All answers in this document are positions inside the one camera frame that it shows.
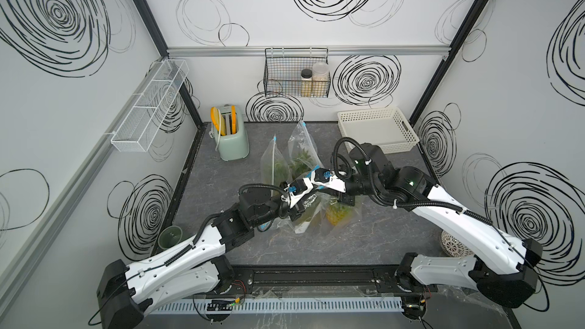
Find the pineapple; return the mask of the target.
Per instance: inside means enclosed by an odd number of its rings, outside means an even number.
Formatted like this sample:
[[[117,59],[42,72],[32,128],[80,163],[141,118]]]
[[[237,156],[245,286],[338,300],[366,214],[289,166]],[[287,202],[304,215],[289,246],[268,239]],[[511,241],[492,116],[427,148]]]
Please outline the pineapple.
[[[325,209],[325,217],[333,226],[342,226],[349,222],[353,216],[353,207],[335,202]]]

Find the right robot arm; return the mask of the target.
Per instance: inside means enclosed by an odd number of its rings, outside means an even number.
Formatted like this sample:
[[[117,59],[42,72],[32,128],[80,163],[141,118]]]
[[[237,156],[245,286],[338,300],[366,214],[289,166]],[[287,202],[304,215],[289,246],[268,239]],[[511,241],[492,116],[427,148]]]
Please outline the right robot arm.
[[[471,250],[465,257],[428,257],[408,253],[395,271],[405,292],[443,285],[473,289],[500,306],[517,309],[536,294],[535,266],[542,245],[517,239],[462,206],[433,179],[415,167],[395,168],[379,146],[342,137],[333,147],[334,173],[348,196],[368,196],[374,203],[405,210],[432,222]]]

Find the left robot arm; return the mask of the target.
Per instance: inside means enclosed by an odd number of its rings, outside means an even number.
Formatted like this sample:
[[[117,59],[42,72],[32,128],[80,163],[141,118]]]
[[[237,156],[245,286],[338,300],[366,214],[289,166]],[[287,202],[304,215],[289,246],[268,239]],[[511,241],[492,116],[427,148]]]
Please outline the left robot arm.
[[[88,325],[135,328],[147,315],[176,299],[213,290],[234,280],[225,255],[254,237],[260,225],[276,218],[300,217],[316,187],[307,179],[280,188],[245,184],[228,210],[207,216],[197,233],[155,256],[106,266],[97,288],[98,311]]]

